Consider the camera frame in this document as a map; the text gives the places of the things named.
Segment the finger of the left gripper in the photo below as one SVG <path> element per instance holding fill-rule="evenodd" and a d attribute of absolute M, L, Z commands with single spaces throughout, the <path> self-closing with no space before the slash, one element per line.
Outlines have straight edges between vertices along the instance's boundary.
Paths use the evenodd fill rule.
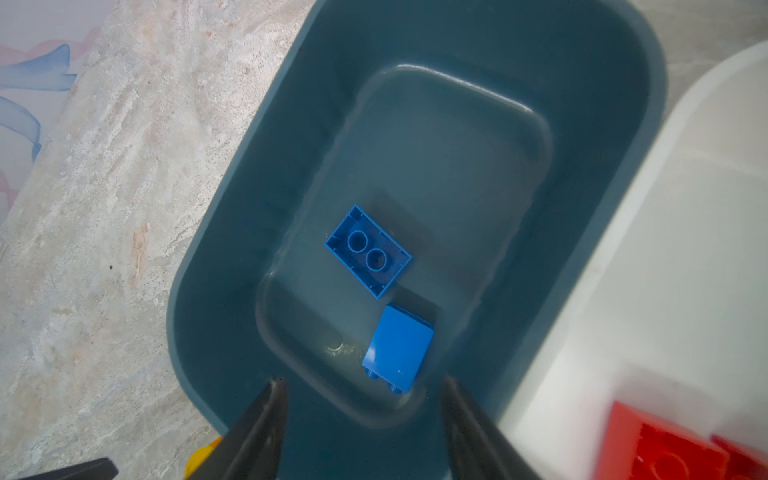
<path fill-rule="evenodd" d="M 20 480 L 112 480 L 118 473 L 116 465 L 109 458 L 104 457 Z"/>

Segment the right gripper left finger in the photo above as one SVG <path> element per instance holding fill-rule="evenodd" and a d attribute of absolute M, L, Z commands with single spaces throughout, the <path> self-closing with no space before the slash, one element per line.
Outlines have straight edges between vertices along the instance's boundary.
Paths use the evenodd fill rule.
<path fill-rule="evenodd" d="M 288 418 L 283 379 L 271 379 L 189 479 L 276 479 Z"/>

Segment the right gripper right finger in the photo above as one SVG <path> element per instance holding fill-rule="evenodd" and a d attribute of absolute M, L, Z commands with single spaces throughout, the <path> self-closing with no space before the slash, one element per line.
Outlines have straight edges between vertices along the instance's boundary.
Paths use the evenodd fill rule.
<path fill-rule="evenodd" d="M 451 376 L 443 380 L 440 404 L 453 479 L 540 478 Z"/>

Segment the yellow round lego piece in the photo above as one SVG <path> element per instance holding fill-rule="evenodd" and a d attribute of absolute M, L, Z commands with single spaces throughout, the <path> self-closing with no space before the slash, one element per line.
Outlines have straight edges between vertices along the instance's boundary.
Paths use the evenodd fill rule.
<path fill-rule="evenodd" d="M 217 438 L 210 444 L 196 450 L 186 463 L 184 469 L 183 479 L 188 480 L 190 476 L 208 459 L 208 457 L 215 451 L 216 447 L 223 440 L 222 437 Z"/>

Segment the blue lego brick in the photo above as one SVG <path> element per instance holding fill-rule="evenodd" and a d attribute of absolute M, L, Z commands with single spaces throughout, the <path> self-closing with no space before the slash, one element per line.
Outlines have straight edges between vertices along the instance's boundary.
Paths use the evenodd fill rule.
<path fill-rule="evenodd" d="M 434 336 L 433 326 L 388 304 L 363 356 L 362 367 L 371 379 L 382 379 L 395 394 L 411 391 Z"/>
<path fill-rule="evenodd" d="M 351 208 L 325 246 L 376 299 L 412 261 L 412 255 L 358 205 Z"/>

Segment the red lego brick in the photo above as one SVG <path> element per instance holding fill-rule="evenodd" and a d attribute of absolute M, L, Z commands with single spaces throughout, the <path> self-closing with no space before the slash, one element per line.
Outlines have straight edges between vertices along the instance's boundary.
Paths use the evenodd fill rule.
<path fill-rule="evenodd" d="M 730 455 L 661 417 L 614 402 L 595 479 L 722 479 Z"/>
<path fill-rule="evenodd" d="M 729 456 L 725 480 L 767 480 L 767 455 L 752 447 L 711 435 L 710 440 Z"/>

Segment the white plastic bin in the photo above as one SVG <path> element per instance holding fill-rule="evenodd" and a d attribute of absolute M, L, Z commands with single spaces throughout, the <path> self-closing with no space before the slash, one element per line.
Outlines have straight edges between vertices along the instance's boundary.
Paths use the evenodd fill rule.
<path fill-rule="evenodd" d="M 500 426 L 589 479 L 614 401 L 767 448 L 767 46 L 677 102 Z"/>

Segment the dark teal plastic bin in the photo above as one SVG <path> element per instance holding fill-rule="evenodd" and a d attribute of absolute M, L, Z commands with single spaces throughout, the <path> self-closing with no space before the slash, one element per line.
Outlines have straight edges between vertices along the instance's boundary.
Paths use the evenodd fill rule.
<path fill-rule="evenodd" d="M 282 479 L 443 479 L 440 393 L 500 417 L 662 120 L 626 1 L 320 1 L 171 289 L 171 362 L 221 433 L 273 378 Z M 358 205 L 412 261 L 374 298 L 325 241 Z M 409 393 L 363 356 L 394 303 L 434 328 Z"/>

